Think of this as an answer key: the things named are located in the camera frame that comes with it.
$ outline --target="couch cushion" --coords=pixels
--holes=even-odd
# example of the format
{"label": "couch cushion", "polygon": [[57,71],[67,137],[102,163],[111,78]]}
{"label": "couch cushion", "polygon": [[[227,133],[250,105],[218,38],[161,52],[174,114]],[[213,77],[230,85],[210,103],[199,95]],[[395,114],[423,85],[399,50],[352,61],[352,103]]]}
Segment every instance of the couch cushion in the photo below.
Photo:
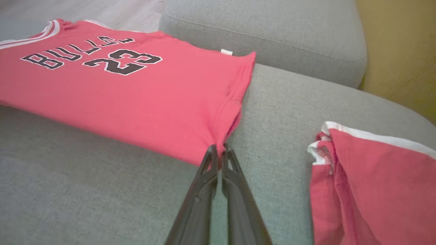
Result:
{"label": "couch cushion", "polygon": [[193,45],[357,88],[366,48],[354,0],[171,0],[159,29]]}
{"label": "couch cushion", "polygon": [[[436,149],[436,127],[355,89],[256,65],[229,143],[274,244],[312,244],[306,152],[322,123]],[[27,112],[0,107],[0,238],[11,244],[163,244],[197,168]],[[213,203],[226,244],[226,199]]]}

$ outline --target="red fabric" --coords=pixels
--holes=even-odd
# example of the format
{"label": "red fabric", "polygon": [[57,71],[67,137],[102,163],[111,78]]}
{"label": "red fabric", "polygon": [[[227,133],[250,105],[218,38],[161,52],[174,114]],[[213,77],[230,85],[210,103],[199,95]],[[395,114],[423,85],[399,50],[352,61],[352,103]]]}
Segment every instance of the red fabric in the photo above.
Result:
{"label": "red fabric", "polygon": [[[234,57],[163,32],[87,21],[50,25],[33,40],[0,43],[0,103],[196,165],[209,145],[223,150],[239,122],[254,53]],[[117,73],[127,68],[138,70]]]}
{"label": "red fabric", "polygon": [[326,160],[310,183],[315,244],[436,244],[436,152],[348,130],[329,128],[311,145]]}

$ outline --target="white trim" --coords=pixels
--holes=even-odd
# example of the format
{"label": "white trim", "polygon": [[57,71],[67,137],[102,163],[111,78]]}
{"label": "white trim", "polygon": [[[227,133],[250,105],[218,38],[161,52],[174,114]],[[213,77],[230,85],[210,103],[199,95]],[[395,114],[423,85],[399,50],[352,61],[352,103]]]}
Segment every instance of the white trim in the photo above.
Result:
{"label": "white trim", "polygon": [[330,135],[329,129],[336,129],[338,131],[347,133],[347,134],[349,134],[353,137],[356,137],[356,138],[377,141],[377,142],[393,145],[396,147],[401,147],[401,148],[413,150],[416,152],[426,154],[426,155],[432,157],[433,159],[436,159],[436,151],[435,150],[433,150],[429,147],[426,147],[420,143],[413,142],[411,140],[406,140],[406,139],[392,137],[392,136],[381,136],[381,135],[373,134],[373,133],[358,130],[358,129],[352,129],[352,128],[345,127],[337,122],[325,122],[323,124],[321,130],[325,134]]}
{"label": "white trim", "polygon": [[53,37],[54,35],[59,33],[60,29],[61,28],[60,28],[59,22],[57,20],[49,21],[48,26],[46,26],[46,28],[44,29],[45,31],[43,31],[42,35],[40,35],[38,37],[34,37],[34,38],[28,38],[28,39],[3,41],[0,43],[0,44],[2,44],[2,46],[0,46],[0,49],[5,49],[5,48],[10,48],[10,47],[15,47],[15,46],[20,46],[20,45],[38,42],[38,41],[47,39],[49,37]]}
{"label": "white trim", "polygon": [[312,165],[326,165],[326,160],[318,153],[317,148],[318,148],[318,143],[320,142],[313,142],[312,144],[310,144],[307,147],[307,152],[309,152],[314,158],[315,158],[315,162],[312,163]]}
{"label": "white trim", "polygon": [[95,21],[95,20],[85,20],[85,21],[86,21],[86,22],[89,22],[89,23],[93,23],[93,24],[99,25],[99,26],[101,26],[101,27],[104,27],[104,28],[107,28],[107,29],[110,29],[110,30],[113,30],[112,28],[110,28],[110,27],[108,27],[108,26],[106,26],[106,25],[103,25],[102,23],[97,22],[97,21]]}

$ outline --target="white tag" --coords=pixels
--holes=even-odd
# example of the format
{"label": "white tag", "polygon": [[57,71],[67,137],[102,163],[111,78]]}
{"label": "white tag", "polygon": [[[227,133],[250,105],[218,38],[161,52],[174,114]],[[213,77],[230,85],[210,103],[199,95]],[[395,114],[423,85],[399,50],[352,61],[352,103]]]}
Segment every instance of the white tag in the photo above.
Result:
{"label": "white tag", "polygon": [[226,54],[226,55],[232,55],[232,54],[233,54],[232,51],[225,50],[225,49],[221,49],[221,53],[222,53],[222,54]]}

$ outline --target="seam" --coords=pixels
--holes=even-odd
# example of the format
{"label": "seam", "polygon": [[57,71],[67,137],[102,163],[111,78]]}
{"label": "seam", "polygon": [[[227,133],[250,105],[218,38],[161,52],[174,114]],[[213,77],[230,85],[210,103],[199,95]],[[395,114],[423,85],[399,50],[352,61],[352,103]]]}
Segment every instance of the seam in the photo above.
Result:
{"label": "seam", "polygon": [[430,62],[425,65],[424,67],[422,67],[419,71],[415,72],[413,75],[411,75],[407,80],[405,80],[404,82],[398,84],[395,86],[395,88],[389,92],[388,95],[384,96],[385,99],[390,99],[392,98],[394,95],[396,95],[397,93],[399,93],[401,90],[403,90],[403,88],[414,82],[417,79],[417,75],[418,74],[422,74],[424,71],[426,71],[431,65],[433,65],[436,62],[436,58],[430,60]]}
{"label": "seam", "polygon": [[237,37],[242,37],[242,38],[250,39],[250,40],[253,40],[253,41],[260,41],[260,42],[263,42],[263,43],[266,43],[266,44],[273,44],[275,46],[281,46],[281,47],[284,47],[284,48],[293,49],[293,50],[296,50],[296,51],[299,51],[299,52],[302,52],[302,53],[307,53],[307,54],[311,54],[313,56],[327,58],[327,59],[331,59],[331,60],[334,60],[334,61],[339,61],[339,62],[344,62],[344,63],[355,63],[355,62],[357,63],[357,62],[361,62],[361,61],[363,61],[365,59],[365,56],[364,56],[364,57],[362,57],[359,60],[342,60],[342,59],[338,59],[338,58],[333,58],[333,57],[327,56],[325,54],[319,54],[319,53],[316,53],[314,51],[306,50],[306,49],[303,49],[303,48],[300,48],[300,47],[290,46],[290,45],[288,45],[286,43],[283,43],[283,42],[280,42],[280,41],[273,41],[273,40],[270,40],[270,39],[265,38],[265,37],[255,36],[255,35],[244,33],[244,32],[240,32],[240,31],[233,31],[233,30],[230,30],[230,29],[226,29],[226,28],[222,28],[222,27],[217,27],[217,26],[208,26],[208,25],[204,25],[204,24],[197,23],[197,22],[194,22],[194,21],[184,20],[184,19],[181,19],[181,18],[175,18],[173,16],[170,16],[168,13],[164,13],[164,16],[169,17],[169,19],[171,21],[179,22],[179,23],[184,24],[184,25],[188,25],[188,26],[192,26],[192,27],[197,27],[197,28],[202,28],[202,29],[209,29],[209,30],[212,30],[212,31],[216,31],[216,32],[224,33],[224,34],[229,34],[229,35],[233,35],[233,36],[237,36]]}

